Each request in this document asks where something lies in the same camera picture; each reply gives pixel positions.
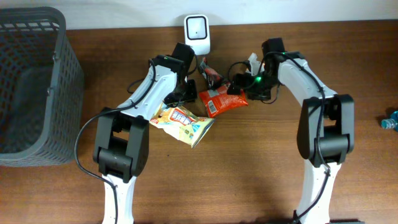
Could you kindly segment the black snack packet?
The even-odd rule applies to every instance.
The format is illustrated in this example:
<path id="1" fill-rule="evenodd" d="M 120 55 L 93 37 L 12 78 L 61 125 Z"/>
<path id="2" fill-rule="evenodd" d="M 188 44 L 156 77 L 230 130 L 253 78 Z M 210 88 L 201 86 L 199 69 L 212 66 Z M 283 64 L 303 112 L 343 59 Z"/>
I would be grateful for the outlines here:
<path id="1" fill-rule="evenodd" d="M 216 90 L 227 82 L 227 79 L 223 75 L 208 65 L 206 57 L 202 58 L 198 66 L 198 71 L 203 75 L 209 90 Z"/>

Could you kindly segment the orange red snack bag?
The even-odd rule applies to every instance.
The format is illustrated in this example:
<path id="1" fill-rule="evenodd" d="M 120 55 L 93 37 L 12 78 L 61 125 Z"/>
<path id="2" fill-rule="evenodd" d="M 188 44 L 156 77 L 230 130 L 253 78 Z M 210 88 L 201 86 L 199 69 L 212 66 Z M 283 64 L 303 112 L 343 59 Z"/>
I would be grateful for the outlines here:
<path id="1" fill-rule="evenodd" d="M 241 90 L 239 95 L 227 94 L 230 83 L 221 85 L 216 90 L 207 90 L 199 93 L 202 103 L 206 107 L 208 117 L 214 118 L 226 111 L 247 106 L 245 93 Z"/>

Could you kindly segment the beige chips bag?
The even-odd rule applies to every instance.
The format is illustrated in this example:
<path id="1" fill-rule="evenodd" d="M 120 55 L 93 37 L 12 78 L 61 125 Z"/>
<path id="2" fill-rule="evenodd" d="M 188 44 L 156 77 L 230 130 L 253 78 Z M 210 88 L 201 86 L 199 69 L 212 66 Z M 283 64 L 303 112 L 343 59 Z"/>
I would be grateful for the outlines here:
<path id="1" fill-rule="evenodd" d="M 183 106 L 172 108 L 164 103 L 150 120 L 150 124 L 191 148 L 201 141 L 214 122 L 214 118 L 195 116 Z"/>

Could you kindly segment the blue mouthwash bottle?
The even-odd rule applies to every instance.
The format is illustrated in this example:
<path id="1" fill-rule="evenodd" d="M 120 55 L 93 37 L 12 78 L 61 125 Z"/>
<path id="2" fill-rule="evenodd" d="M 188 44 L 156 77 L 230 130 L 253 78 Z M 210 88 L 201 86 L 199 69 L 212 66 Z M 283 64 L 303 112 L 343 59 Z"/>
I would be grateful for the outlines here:
<path id="1" fill-rule="evenodd" d="M 393 129 L 397 131 L 397 114 L 398 111 L 395 111 L 391 114 L 390 118 L 384 119 L 381 121 L 381 127 L 383 129 Z"/>

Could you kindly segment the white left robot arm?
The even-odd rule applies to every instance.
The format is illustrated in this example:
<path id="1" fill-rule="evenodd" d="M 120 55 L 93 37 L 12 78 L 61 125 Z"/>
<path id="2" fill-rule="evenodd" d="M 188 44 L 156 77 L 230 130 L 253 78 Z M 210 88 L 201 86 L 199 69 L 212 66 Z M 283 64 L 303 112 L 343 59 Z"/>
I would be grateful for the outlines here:
<path id="1" fill-rule="evenodd" d="M 149 154 L 149 121 L 162 103 L 179 106 L 196 98 L 195 86 L 187 83 L 195 57 L 189 45 L 177 43 L 172 54 L 150 60 L 147 76 L 124 103 L 99 114 L 93 160 L 105 180 L 103 223 L 133 223 L 134 184 Z"/>

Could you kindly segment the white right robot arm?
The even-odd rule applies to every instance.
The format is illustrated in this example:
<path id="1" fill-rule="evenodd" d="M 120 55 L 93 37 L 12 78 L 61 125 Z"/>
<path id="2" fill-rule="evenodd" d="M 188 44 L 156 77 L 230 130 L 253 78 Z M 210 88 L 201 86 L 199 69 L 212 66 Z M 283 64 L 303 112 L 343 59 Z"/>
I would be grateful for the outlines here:
<path id="1" fill-rule="evenodd" d="M 242 62 L 247 70 L 227 74 L 228 94 L 273 104 L 272 88 L 281 86 L 301 106 L 297 148 L 304 161 L 302 196 L 290 223 L 330 223 L 330 201 L 337 173 L 354 148 L 354 99 L 328 88 L 310 69 L 304 55 L 287 51 L 282 38 L 261 45 L 262 58 Z"/>

